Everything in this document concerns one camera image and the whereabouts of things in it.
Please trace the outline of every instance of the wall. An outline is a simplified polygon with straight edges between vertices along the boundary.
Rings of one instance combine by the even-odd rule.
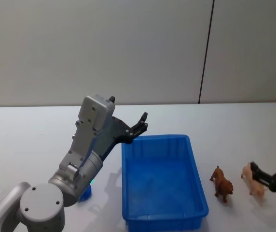
[[[215,0],[201,103],[276,102],[276,0]]]
[[[0,0],[0,106],[197,103],[211,0]]]
[[[276,1],[0,0],[0,106],[93,93],[276,102]]]

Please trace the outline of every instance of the brown toy dog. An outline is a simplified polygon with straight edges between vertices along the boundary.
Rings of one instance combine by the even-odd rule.
[[[233,193],[233,190],[234,190],[233,184],[224,177],[223,171],[218,166],[214,170],[210,178],[210,181],[213,181],[214,178],[215,178],[215,191],[216,191],[214,196],[218,197],[219,194],[223,195],[223,201],[227,203],[226,197],[228,194]]]

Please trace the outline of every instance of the table surface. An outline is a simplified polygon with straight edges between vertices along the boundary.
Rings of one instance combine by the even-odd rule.
[[[187,134],[203,185],[209,215],[200,231],[276,232],[276,193],[259,204],[240,178],[255,161],[276,172],[276,103],[117,106],[114,116],[133,125],[146,111],[152,134]],[[0,108],[0,196],[28,181],[46,183],[71,145],[79,107]],[[219,165],[234,185],[223,204],[209,178]],[[92,183],[92,197],[65,209],[64,232],[125,232],[122,218],[121,145]],[[20,224],[17,232],[25,232]]]

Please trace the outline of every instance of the toy pig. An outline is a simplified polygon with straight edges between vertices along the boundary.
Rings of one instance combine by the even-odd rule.
[[[243,169],[241,178],[245,178],[248,180],[249,183],[249,194],[255,195],[259,197],[261,200],[263,200],[264,197],[264,187],[261,183],[257,182],[256,180],[253,180],[253,172],[250,169],[250,163],[248,163]]]
[[[217,166],[214,170],[210,181],[213,181],[215,178],[215,194],[214,196],[218,197],[219,194],[223,195],[224,203],[227,203],[227,195],[232,194],[234,187],[233,184],[224,177],[223,171]]]

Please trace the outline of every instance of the blue container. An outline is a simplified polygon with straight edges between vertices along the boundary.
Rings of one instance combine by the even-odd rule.
[[[200,228],[209,208],[188,136],[122,144],[122,205],[130,232]]]

